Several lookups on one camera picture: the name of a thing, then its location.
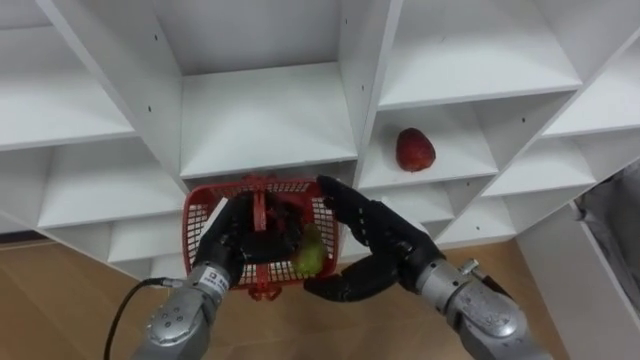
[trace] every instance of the white shelf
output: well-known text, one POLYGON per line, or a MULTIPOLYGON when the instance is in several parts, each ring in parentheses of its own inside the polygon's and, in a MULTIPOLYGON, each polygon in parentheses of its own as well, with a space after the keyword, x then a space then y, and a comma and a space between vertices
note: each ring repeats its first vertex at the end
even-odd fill
POLYGON ((500 241, 516 234, 509 210, 500 198, 478 199, 436 239, 438 244, 472 240, 500 241))
POLYGON ((111 230, 109 262, 182 252, 182 214, 117 221, 111 230))
POLYGON ((336 63, 184 79, 184 178, 356 157, 336 63))
POLYGON ((28 230, 30 229, 27 229, 20 224, 16 224, 15 222, 5 218, 4 216, 0 216, 0 234, 9 234, 28 230))
POLYGON ((545 137, 640 127, 640 42, 631 46, 544 132, 545 137))
POLYGON ((163 276, 172 278, 184 278, 187 276, 182 254, 159 256, 152 260, 151 277, 163 276))
POLYGON ((0 30, 0 150, 134 136, 53 27, 0 30))
POLYGON ((380 109, 573 90, 578 75, 529 0, 406 0, 380 109))
POLYGON ((569 140, 541 140, 502 173, 482 196, 500 196, 595 184, 580 149, 569 140))
POLYGON ((432 239, 436 239, 442 233, 442 230, 446 229, 447 226, 451 223, 450 220, 438 221, 438 222, 430 222, 423 224, 427 229, 427 233, 431 236, 432 239))
POLYGON ((387 199, 401 215, 420 223, 454 218, 449 197, 442 184, 415 185, 365 192, 370 199, 387 199))
POLYGON ((360 189, 412 185, 498 172, 491 151, 468 104, 385 111, 378 114, 360 189), (416 173, 396 162, 396 139, 409 127, 420 129, 436 150, 433 165, 416 173))
POLYGON ((166 214, 184 197, 139 139, 67 145, 54 152, 38 226, 166 214))

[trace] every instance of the gray fabric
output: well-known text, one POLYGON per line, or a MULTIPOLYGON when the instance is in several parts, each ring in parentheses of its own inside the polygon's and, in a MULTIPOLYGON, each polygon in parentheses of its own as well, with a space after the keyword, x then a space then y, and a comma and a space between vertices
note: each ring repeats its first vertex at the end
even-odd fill
POLYGON ((620 285, 640 310, 640 163, 593 188, 579 206, 620 285))

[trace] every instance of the black cable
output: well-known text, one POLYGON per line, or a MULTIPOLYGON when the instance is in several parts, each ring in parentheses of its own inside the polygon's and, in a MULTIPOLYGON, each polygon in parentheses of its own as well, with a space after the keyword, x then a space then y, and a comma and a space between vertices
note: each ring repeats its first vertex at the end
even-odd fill
POLYGON ((113 317, 113 321, 111 322, 111 328, 109 328, 109 334, 107 335, 107 342, 104 344, 104 360, 111 359, 111 344, 113 343, 113 338, 116 335, 118 322, 120 322, 122 313, 124 312, 124 309, 127 307, 127 304, 129 303, 133 295, 135 295, 138 290, 142 289, 145 286, 164 286, 166 280, 168 280, 168 278, 165 277, 144 279, 137 283, 136 286, 134 286, 131 290, 129 290, 129 293, 127 293, 127 296, 125 296, 122 300, 122 303, 120 303, 118 311, 116 311, 116 315, 113 317))

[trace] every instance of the label on robot arm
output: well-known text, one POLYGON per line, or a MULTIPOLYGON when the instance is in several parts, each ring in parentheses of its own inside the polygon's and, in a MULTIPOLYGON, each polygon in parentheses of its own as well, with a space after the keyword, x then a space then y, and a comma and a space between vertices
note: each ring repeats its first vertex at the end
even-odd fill
POLYGON ((215 292, 219 293, 220 296, 224 296, 229 290, 229 282, 227 279, 225 279, 218 270, 208 266, 204 270, 204 273, 202 273, 198 283, 212 288, 215 292))

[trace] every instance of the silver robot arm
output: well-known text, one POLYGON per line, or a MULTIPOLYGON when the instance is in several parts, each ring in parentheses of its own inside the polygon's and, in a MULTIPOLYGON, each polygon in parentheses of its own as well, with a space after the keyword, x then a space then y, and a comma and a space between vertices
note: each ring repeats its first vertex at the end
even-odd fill
POLYGON ((529 331, 527 318, 506 294, 485 284, 488 279, 470 260, 460 269, 438 259, 418 277, 417 289, 460 336, 477 360, 549 360, 529 331))
POLYGON ((151 317, 133 360, 199 360, 209 348, 211 328, 229 274, 204 263, 193 269, 184 286, 174 290, 151 317))

